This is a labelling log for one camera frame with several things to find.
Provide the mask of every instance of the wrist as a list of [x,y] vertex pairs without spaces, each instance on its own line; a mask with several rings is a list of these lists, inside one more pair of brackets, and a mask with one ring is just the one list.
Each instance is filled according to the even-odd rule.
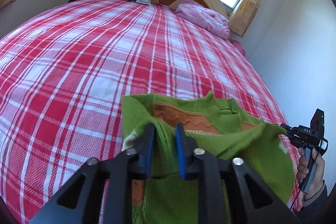
[[316,183],[314,185],[311,185],[311,187],[309,189],[309,193],[305,194],[304,199],[305,200],[311,199],[313,196],[315,196],[317,194],[317,192],[319,190],[321,190],[321,188],[323,187],[323,185],[324,185],[323,180],[321,180],[320,182],[318,182],[318,183]]

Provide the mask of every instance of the black cable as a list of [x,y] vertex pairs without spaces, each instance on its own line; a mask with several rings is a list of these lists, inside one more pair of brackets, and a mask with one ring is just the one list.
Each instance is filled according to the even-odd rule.
[[[320,142],[319,142],[319,150],[317,151],[316,158],[313,159],[313,165],[315,164],[315,162],[316,162],[316,160],[317,160],[317,157],[318,157],[319,154],[320,154],[320,150],[321,150],[321,146],[322,146],[322,138],[323,138],[323,136],[321,136],[321,139],[320,139]],[[299,196],[300,192],[301,192],[301,190],[299,190],[299,192],[297,193],[297,195],[296,195],[296,197],[295,197],[295,199],[294,199],[294,201],[293,201],[293,203],[292,203],[292,205],[291,205],[291,207],[290,207],[290,210],[293,208],[293,205],[294,205],[294,203],[295,203],[297,197]]]

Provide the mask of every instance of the human hand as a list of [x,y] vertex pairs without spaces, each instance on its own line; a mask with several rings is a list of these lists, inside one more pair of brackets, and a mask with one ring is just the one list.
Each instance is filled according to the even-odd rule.
[[[296,174],[296,179],[304,179],[308,172],[309,169],[307,168],[308,166],[308,160],[305,158],[305,150],[300,147],[299,148],[299,154],[301,157],[299,158],[299,165],[297,166],[297,174]],[[321,154],[318,155],[317,157],[317,151],[315,148],[312,150],[312,157],[313,160],[316,159],[316,171],[315,175],[313,178],[313,181],[309,187],[309,192],[308,194],[305,195],[305,200],[311,199],[323,186],[323,173],[324,173],[324,166],[325,166],[325,161],[322,159]]]

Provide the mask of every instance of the finger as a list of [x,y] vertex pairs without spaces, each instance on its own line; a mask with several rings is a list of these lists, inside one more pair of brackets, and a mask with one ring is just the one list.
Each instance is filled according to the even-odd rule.
[[309,169],[301,164],[299,164],[297,166],[297,170],[301,173],[304,173],[304,174],[308,174],[309,173]]
[[302,173],[302,172],[297,172],[296,173],[296,179],[299,180],[299,179],[304,179],[307,175]]
[[305,155],[305,150],[304,150],[302,147],[299,148],[299,154],[300,154],[301,156],[304,156],[304,155]]
[[305,156],[301,156],[299,158],[299,164],[303,165],[304,167],[308,166],[308,160],[305,158]]
[[325,165],[325,162],[324,162],[324,159],[322,159],[322,156],[321,154],[318,155],[318,157],[316,158],[317,156],[317,151],[315,148],[313,148],[313,151],[312,151],[312,157],[313,157],[313,160],[316,159],[315,163],[317,166],[324,166]]

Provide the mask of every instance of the gray sleeve cuff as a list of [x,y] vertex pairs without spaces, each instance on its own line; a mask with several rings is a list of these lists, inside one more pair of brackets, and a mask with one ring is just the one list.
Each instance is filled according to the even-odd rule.
[[309,206],[310,204],[312,204],[320,195],[321,193],[323,192],[324,188],[325,188],[326,184],[325,182],[323,181],[323,186],[322,188],[311,198],[311,199],[308,199],[308,200],[305,200],[305,196],[303,196],[302,198],[302,205],[304,207],[307,207]]

